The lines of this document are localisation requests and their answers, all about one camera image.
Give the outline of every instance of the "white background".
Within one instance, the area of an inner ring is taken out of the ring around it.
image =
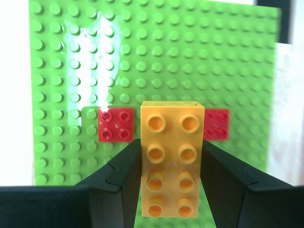
[[[254,4],[253,0],[222,0]],[[275,105],[269,172],[292,184],[304,183],[303,97],[304,1],[293,11],[294,45],[278,45]],[[0,186],[33,183],[33,134],[27,0],[4,1],[0,8]]]

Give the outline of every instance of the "red lego brick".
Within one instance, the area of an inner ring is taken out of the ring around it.
[[[229,131],[229,109],[205,109],[204,139],[227,140]]]
[[[100,142],[133,141],[133,108],[99,108],[98,140]]]

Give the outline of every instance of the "yellow duplo brick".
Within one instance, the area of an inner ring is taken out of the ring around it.
[[[204,115],[198,102],[143,102],[143,216],[197,217]]]

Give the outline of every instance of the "green lego baseplate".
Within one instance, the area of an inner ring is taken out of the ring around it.
[[[98,141],[98,107],[144,100],[231,111],[218,147],[265,170],[280,12],[205,0],[29,0],[37,185],[73,185],[127,143]],[[201,190],[196,219],[143,218],[135,227],[214,221]]]

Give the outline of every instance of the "black plastic part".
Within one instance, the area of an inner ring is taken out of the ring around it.
[[[293,187],[204,140],[201,181],[217,228],[303,227],[304,187]]]
[[[76,186],[0,188],[0,228],[133,228],[141,155],[134,140]]]
[[[275,7],[281,9],[282,15],[281,15],[279,43],[290,44],[289,31],[290,31],[291,0],[257,0],[257,5]]]

